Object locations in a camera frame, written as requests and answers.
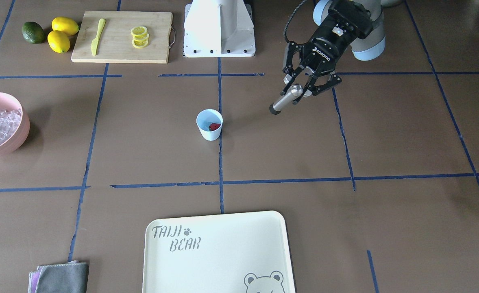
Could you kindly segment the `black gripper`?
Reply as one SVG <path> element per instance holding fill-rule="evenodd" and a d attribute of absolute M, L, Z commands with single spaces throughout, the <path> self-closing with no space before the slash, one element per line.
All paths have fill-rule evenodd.
<path fill-rule="evenodd" d="M 365 39 L 372 31 L 371 13 L 360 2 L 351 0 L 320 0 L 314 8 L 314 20 L 320 22 L 305 44 L 288 42 L 284 50 L 283 69 L 286 85 L 308 67 L 308 80 L 303 96 L 319 95 L 342 82 L 336 65 L 342 54 L 356 39 Z M 294 55 L 299 53 L 297 69 Z"/>

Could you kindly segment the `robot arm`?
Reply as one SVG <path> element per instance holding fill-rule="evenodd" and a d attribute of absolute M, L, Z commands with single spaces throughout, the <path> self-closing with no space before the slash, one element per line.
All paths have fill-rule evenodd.
<path fill-rule="evenodd" d="M 342 54 L 351 49 L 359 61 L 371 61 L 385 49 L 384 8 L 399 5 L 399 0 L 320 0 L 314 6 L 313 20 L 318 26 L 303 44 L 287 43 L 283 69 L 285 95 L 297 76 L 308 71 L 303 95 L 318 95 L 341 82 L 335 69 Z"/>

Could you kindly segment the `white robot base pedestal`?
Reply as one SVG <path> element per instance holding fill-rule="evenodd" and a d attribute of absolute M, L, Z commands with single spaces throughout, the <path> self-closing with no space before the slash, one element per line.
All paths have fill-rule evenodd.
<path fill-rule="evenodd" d="M 253 57 L 255 54 L 250 0 L 193 0 L 185 6 L 185 57 Z"/>

